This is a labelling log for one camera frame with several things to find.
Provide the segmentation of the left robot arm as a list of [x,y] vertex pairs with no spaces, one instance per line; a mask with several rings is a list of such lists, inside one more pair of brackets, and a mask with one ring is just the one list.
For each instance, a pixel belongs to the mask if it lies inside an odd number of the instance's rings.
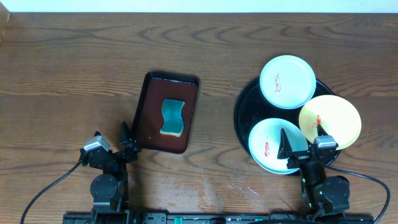
[[123,150],[113,152],[100,132],[87,140],[80,149],[83,166],[101,170],[91,183],[93,197],[92,223],[141,223],[142,215],[129,206],[127,164],[137,160],[141,145],[134,139],[126,122],[121,123],[120,145]]

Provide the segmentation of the yellow plate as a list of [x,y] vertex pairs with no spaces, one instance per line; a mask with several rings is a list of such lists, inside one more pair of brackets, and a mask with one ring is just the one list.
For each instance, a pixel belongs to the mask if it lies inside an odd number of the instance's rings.
[[321,95],[309,100],[299,113],[298,123],[310,142],[318,136],[317,126],[320,125],[337,142],[338,150],[352,145],[362,127],[357,109],[336,95]]

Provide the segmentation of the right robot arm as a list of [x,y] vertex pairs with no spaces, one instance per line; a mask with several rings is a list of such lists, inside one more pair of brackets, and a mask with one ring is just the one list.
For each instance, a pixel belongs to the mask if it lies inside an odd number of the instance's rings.
[[280,130],[278,159],[287,159],[287,168],[298,168],[301,173],[303,201],[313,213],[307,220],[341,213],[349,209],[349,181],[343,176],[326,175],[326,162],[335,155],[338,143],[332,136],[317,126],[318,136],[304,151],[293,151],[284,129]]

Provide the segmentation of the green yellow sponge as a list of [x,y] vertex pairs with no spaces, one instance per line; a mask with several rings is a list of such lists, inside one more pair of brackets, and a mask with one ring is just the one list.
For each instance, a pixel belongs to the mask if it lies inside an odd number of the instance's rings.
[[162,103],[162,117],[164,119],[160,134],[180,137],[184,123],[182,118],[182,109],[184,101],[165,99]]

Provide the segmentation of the light blue plate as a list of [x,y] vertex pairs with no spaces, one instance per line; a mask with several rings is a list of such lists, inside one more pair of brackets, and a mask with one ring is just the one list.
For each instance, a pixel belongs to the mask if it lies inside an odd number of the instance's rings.
[[311,66],[293,55],[281,55],[266,63],[259,77],[261,92],[272,105],[296,109],[312,98],[316,77]]
[[274,174],[293,174],[298,169],[288,169],[287,159],[277,158],[281,129],[285,131],[293,151],[308,148],[305,136],[296,125],[284,119],[268,118],[257,123],[250,131],[249,151],[263,169]]

